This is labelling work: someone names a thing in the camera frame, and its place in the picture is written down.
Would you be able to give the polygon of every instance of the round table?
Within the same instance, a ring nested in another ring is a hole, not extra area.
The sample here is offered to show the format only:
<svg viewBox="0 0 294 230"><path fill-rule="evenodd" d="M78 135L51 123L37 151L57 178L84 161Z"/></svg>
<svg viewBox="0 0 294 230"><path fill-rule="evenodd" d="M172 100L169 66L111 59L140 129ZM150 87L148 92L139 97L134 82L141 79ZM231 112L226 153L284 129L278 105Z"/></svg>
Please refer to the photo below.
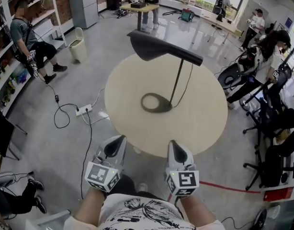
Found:
<svg viewBox="0 0 294 230"><path fill-rule="evenodd" d="M203 65L193 66L187 90L177 107L159 114L143 110L141 98L148 92L170 99L180 61L168 54L144 61L134 54L115 67L105 86L105 107L116 130L133 146L160 157L167 156L173 139L193 154L200 153L217 141L226 125L224 91ZM191 68L192 63L185 61L173 106L185 90ZM152 105L154 101L147 99L144 103Z"/></svg>

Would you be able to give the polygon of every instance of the concrete floor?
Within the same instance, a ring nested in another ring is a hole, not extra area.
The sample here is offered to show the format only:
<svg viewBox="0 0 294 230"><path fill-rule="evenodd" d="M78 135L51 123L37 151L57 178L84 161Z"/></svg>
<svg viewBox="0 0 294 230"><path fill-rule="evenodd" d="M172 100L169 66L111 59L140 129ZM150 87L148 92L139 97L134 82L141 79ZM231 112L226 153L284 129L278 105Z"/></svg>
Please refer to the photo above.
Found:
<svg viewBox="0 0 294 230"><path fill-rule="evenodd" d="M161 8L160 14L166 11L169 10ZM99 23L84 31L89 58L83 64L74 63L67 48L61 49L58 53L59 63L68 66L68 71L59 73L51 84L60 97L60 104L73 103L84 106L93 103L114 67L134 53L127 34L136 28L136 15L116 19L111 18L111 14L111 11L102 13L104 17L109 18L101 19ZM214 33L213 27L198 18L194 18L193 23L187 23L178 20L178 15L175 14L160 16L159 21L161 25L157 32L149 29L152 35L202 56L203 64L212 73L228 66L240 54L237 48L240 42L237 39L229 36L231 41L222 44L223 32ZM192 45L191 40L198 23L201 23L199 33ZM207 42L213 33L214 37ZM74 37L74 31L66 36L69 43ZM53 120L57 104L52 90L38 79L27 84L9 115L13 123L19 124L28 132L27 137L15 134L15 141L23 158L20 161L4 159L1 169L14 173L34 171L36 178L45 185L45 191L40 195L49 214L65 209L73 210L78 205L82 163L90 139L90 127L82 118L75 116L75 109L72 106L63 109L70 115L70 124L64 129L57 129ZM103 93L100 94L90 116L92 121L106 116ZM58 126L62 126L68 120L63 113L58 113L56 121ZM229 110L222 136L208 150L195 156L202 181L245 189L253 176L253 171L244 169L242 164L255 163L253 146L257 137L255 131L250 131L244 136L242 130L252 124L252 120L245 116L241 108ZM87 161L92 159L102 141L114 135L117 135L117 132L109 119L94 124ZM129 144L125 158L125 173L131 176L135 183L147 183L149 191L160 197L168 196L163 180L164 164L163 158L145 153L137 154ZM26 183L27 180L24 178L10 189L16 194L21 194ZM87 189L87 183L83 182L83 192ZM258 183L252 190L258 190ZM200 185L196 194L219 220L233 217L236 227L252 221L259 209L264 206L262 194L234 192L207 185ZM42 214L33 209L29 214L17 216L10 223L13 229L21 230L24 229L26 218L39 217L42 217ZM227 230L233 229L230 219L225 221L224 225Z"/></svg>

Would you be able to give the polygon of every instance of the power strip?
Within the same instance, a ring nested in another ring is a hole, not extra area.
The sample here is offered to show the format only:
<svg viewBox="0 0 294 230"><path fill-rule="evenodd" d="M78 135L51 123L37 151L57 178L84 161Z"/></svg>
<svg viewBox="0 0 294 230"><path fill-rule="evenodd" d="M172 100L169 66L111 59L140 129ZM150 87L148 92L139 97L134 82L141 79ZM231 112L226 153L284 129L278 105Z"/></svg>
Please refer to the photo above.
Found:
<svg viewBox="0 0 294 230"><path fill-rule="evenodd" d="M79 111L76 110L76 116L81 116L81 114L86 114L86 109L88 109L88 112L90 113L93 109L91 107L91 104L88 104L84 107L79 108Z"/></svg>

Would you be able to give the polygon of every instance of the lamp shade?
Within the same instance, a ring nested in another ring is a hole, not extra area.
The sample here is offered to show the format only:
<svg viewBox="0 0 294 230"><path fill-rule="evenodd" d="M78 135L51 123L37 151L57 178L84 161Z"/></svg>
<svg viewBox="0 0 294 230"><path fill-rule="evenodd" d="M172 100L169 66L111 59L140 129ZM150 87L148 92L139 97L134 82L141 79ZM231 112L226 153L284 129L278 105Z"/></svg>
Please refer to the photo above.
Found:
<svg viewBox="0 0 294 230"><path fill-rule="evenodd" d="M165 54L171 54L197 66L200 66L203 62L202 57L186 49L167 43L138 30L130 32L128 36L130 37L134 51L145 61L150 61Z"/></svg>

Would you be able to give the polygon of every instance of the refrigerator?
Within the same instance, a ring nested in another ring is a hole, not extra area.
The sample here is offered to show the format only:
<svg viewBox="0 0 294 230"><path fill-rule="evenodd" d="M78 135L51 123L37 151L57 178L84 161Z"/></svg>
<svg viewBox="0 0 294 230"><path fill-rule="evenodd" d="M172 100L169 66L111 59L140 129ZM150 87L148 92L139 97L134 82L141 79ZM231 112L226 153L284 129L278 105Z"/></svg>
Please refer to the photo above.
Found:
<svg viewBox="0 0 294 230"><path fill-rule="evenodd" d="M99 21L97 0L69 0L75 27L87 29Z"/></svg>

